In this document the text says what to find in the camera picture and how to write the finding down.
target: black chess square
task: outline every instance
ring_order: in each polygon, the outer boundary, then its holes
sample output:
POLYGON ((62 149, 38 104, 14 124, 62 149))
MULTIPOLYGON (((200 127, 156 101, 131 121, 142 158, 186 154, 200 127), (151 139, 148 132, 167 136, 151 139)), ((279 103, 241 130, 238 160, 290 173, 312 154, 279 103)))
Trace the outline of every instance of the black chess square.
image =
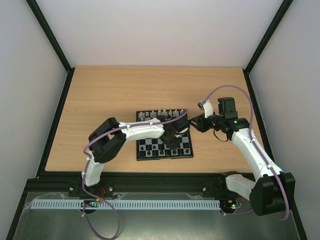
POLYGON ((184 150, 183 149, 178 149, 178 155, 183 155, 184 154, 184 150))

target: black cable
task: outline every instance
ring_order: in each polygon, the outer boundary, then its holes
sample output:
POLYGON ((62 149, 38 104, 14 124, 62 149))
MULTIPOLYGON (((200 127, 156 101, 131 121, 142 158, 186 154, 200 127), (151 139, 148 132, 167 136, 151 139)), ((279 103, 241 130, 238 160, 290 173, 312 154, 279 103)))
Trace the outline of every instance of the black cable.
POLYGON ((221 140, 221 139, 216 135, 216 130, 215 130, 215 129, 213 130, 213 135, 216 137, 216 139, 218 139, 218 140, 221 141, 221 142, 224 142, 224 143, 228 142, 228 137, 226 138, 225 141, 221 140))

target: robotic arm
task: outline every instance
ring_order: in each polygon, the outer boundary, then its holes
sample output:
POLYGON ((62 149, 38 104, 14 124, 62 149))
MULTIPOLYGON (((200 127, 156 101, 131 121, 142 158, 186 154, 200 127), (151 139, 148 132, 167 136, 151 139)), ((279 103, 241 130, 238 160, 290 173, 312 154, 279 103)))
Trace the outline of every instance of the robotic arm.
POLYGON ((86 172, 82 172, 82 178, 85 175, 85 185, 90 187, 99 183, 105 164, 114 159, 122 146, 129 142, 160 138, 168 148, 176 149, 180 144, 179 134, 184 133, 189 127, 187 112, 184 112, 184 115, 171 120, 162 115, 148 121, 131 123, 117 122, 114 117, 108 118, 89 136, 89 141, 111 130, 119 130, 114 132, 112 138, 106 135, 89 147, 90 162, 86 172))
POLYGON ((219 98, 219 115, 215 115, 209 100, 201 101, 198 105, 204 113, 190 120, 186 116, 175 121, 167 119, 166 116, 158 116, 149 121, 134 123, 117 122, 114 117, 107 119, 89 136, 90 142, 110 130, 120 129, 113 133, 112 138, 105 136, 89 147, 90 162, 86 172, 82 173, 85 185, 90 187, 100 181, 105 164, 116 157, 124 144, 140 139, 160 138, 173 150, 180 144, 179 134, 192 125, 202 133, 210 129, 214 130, 213 133, 222 131, 227 140, 240 149, 252 169, 255 182, 236 172, 228 172, 224 174, 226 187, 249 200, 257 215, 286 209, 285 199, 272 170, 283 185, 290 209, 295 190, 293 175, 290 172, 283 173, 259 144, 249 122, 245 118, 238 118, 235 100, 232 97, 219 98))
POLYGON ((290 172, 283 173, 260 145, 249 122, 245 118, 238 118, 235 100, 232 97, 219 98, 219 115, 215 115, 209 100, 201 101, 198 105, 204 110, 204 114, 191 119, 190 124, 202 133, 209 129, 221 130, 226 134, 227 140, 239 148, 252 169, 255 182, 236 172, 229 172, 225 173, 226 187, 249 200, 258 216, 285 211, 286 204, 276 174, 291 209, 295 178, 290 172))

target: black metal frame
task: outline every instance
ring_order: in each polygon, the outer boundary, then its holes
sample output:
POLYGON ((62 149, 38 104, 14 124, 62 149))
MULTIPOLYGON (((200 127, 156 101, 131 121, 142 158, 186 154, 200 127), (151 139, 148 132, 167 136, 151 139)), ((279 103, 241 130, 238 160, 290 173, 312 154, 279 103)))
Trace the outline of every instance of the black metal frame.
MULTIPOLYGON (((50 41, 53 49, 58 55, 61 63, 63 64, 67 74, 65 84, 61 93, 61 97, 54 115, 54 119, 50 128, 50 132, 45 144, 45 148, 42 154, 39 168, 36 173, 36 178, 28 179, 24 191, 22 193, 20 202, 18 204, 14 219, 12 221, 7 240, 11 240, 14 237, 16 227, 19 222, 21 212, 23 210, 28 192, 67 192, 69 190, 70 182, 78 180, 81 177, 80 172, 59 172, 59 171, 45 171, 45 167, 48 161, 49 153, 53 144, 53 140, 58 128, 59 120, 62 114, 62 110, 66 101, 66 97, 69 91, 69 87, 72 81, 72 77, 75 68, 72 68, 64 55, 57 39, 55 38, 52 30, 50 29, 48 22, 46 21, 41 9, 39 8, 36 0, 26 0, 29 4, 32 12, 42 27, 45 35, 50 41)), ((255 116, 257 119, 258 127, 261 133, 262 142, 265 151, 269 154, 271 159, 274 159, 272 149, 268 140, 267 132, 264 126, 264 122, 259 110, 257 99, 252 87, 252 83, 249 77, 251 70, 256 64, 259 56, 265 49, 270 38, 275 32, 277 26, 281 22, 285 13, 293 0, 284 0, 274 16, 270 26, 264 34, 261 42, 259 43, 256 51, 254 52, 250 62, 246 69, 243 70, 243 75, 247 84, 248 92, 251 97, 255 116)), ((254 179, 252 173, 242 174, 248 179, 254 179)), ((113 184, 115 192, 184 192, 184 193, 202 193, 205 197, 215 197, 219 200, 225 200, 234 197, 232 192, 226 193, 223 189, 219 189, 221 186, 221 174, 219 173, 102 173, 101 180, 109 181, 113 184)), ((301 222, 299 212, 296 204, 293 204, 292 213, 295 220, 295 224, 300 236, 300 239, 306 240, 307 236, 301 222)))

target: white robotic arm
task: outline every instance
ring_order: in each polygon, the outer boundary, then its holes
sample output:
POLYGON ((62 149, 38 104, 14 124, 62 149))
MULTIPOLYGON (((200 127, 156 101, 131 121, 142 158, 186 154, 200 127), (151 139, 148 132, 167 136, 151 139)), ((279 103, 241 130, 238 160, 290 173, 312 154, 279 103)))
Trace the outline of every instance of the white robotic arm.
POLYGON ((239 148, 252 169, 255 182, 241 174, 228 173, 225 177, 227 189, 248 199, 253 211, 259 216, 284 211, 286 200, 290 208, 294 198, 295 178, 290 172, 283 173, 259 144, 254 131, 250 130, 249 122, 245 118, 238 118, 235 100, 232 97, 219 98, 219 115, 215 115, 207 99, 198 105, 204 114, 191 119, 190 124, 200 132, 221 130, 239 148))
MULTIPOLYGON (((272 167, 276 174, 280 174, 282 172, 281 168, 278 167, 268 156, 264 148, 260 145, 254 131, 251 130, 252 140, 250 140, 249 136, 249 128, 239 129, 239 131, 235 131, 232 134, 232 142, 239 148, 244 158, 248 162, 249 166, 252 169, 252 173, 256 181, 259 178, 263 178, 265 175, 272 177, 274 174, 270 170, 272 167), (255 141, 256 145, 259 147, 260 151, 267 158, 269 165, 265 163, 260 153, 257 151, 252 141, 255 141)), ((229 175, 225 178, 226 186, 230 191, 236 192, 240 194, 242 197, 250 200, 251 189, 254 188, 255 182, 251 181, 241 174, 233 174, 229 175)))
MULTIPOLYGON (((130 143, 132 141, 140 140, 140 139, 157 139, 160 138, 165 132, 164 126, 159 124, 161 121, 157 118, 153 118, 149 121, 140 121, 140 122, 119 122, 118 127, 126 127, 121 129, 121 132, 125 135, 125 141, 123 144, 130 143)), ((93 186, 100 181, 100 175, 106 165, 106 162, 96 162, 95 157, 90 151, 91 157, 87 159, 90 160, 89 166, 86 170, 86 173, 82 172, 82 177, 86 174, 85 177, 85 185, 87 187, 93 186)))

